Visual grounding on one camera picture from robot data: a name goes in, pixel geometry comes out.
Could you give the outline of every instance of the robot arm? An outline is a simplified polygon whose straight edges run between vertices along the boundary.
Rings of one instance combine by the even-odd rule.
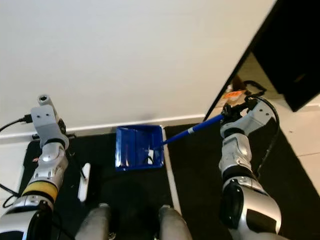
[[[249,108],[241,117],[240,112]],[[230,107],[220,130],[224,138],[219,168],[223,180],[220,219],[234,240],[281,240],[281,212],[276,201],[256,179],[248,135],[264,126],[272,116],[270,108],[256,99]]]
[[[52,212],[68,166],[66,127],[47,95],[31,110],[40,137],[38,167],[10,209],[0,218],[0,239],[45,240],[51,237]]]

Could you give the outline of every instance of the white baseboard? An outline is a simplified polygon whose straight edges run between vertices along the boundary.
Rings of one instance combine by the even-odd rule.
[[[182,124],[196,124],[202,122],[204,114],[196,115],[184,115],[176,117],[166,117],[151,119],[146,121],[131,121],[131,122],[117,122],[110,124],[100,124],[100,125],[89,125],[82,127],[71,127],[67,128],[68,134],[75,133],[77,136],[89,136],[89,135],[100,135],[100,134],[110,134],[116,132],[116,127],[124,125],[138,125],[138,124],[153,124],[161,125],[162,127],[175,126]],[[36,132],[24,132],[24,133],[13,133],[13,134],[3,134],[0,135],[0,144],[13,144],[21,142],[29,142],[32,140],[32,135]]]

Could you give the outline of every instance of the black mat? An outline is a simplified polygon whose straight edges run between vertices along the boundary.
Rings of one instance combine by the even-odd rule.
[[[189,127],[166,127],[166,136],[169,138]],[[270,121],[251,134],[253,167],[265,154],[274,131],[275,123]],[[182,214],[193,240],[232,239],[218,218],[221,147],[219,124],[168,146]],[[320,239],[319,195],[282,133],[261,171],[260,182],[281,209],[281,235],[290,240]]]
[[[90,209],[98,203],[108,203],[112,209],[110,228],[116,232],[117,240],[153,240],[159,227],[158,209],[163,204],[172,205],[166,169],[116,172],[115,144],[115,134],[71,141],[77,159],[91,163],[88,199],[81,204],[77,198],[80,175],[75,163],[70,162],[55,210],[61,214],[64,228],[75,235]],[[36,163],[32,160],[40,153],[39,142],[31,142],[24,159],[20,192],[33,175]]]

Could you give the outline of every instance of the yellow band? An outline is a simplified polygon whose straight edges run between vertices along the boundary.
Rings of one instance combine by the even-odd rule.
[[[56,201],[58,195],[58,189],[52,183],[46,181],[35,181],[30,183],[26,186],[25,190],[23,191],[22,195],[31,192],[31,191],[38,191],[48,194],[50,197],[53,198],[53,201]]]

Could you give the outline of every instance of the blue brush handle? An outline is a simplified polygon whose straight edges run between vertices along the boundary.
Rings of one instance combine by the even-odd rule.
[[[180,132],[178,133],[177,135],[174,135],[173,137],[165,140],[164,142],[161,143],[161,146],[163,145],[166,145],[166,144],[169,144],[169,143],[172,143],[178,139],[181,139],[187,135],[190,135],[190,134],[193,134],[194,132],[197,132],[201,129],[204,129],[206,127],[208,127],[209,125],[211,124],[214,124],[216,122],[219,122],[221,119],[223,119],[224,116],[222,116],[221,114],[217,115],[217,116],[214,116],[213,118],[210,118],[209,120],[207,121],[204,121],[204,122],[201,122],[193,127],[190,127],[189,129],[183,131],[183,132]]]

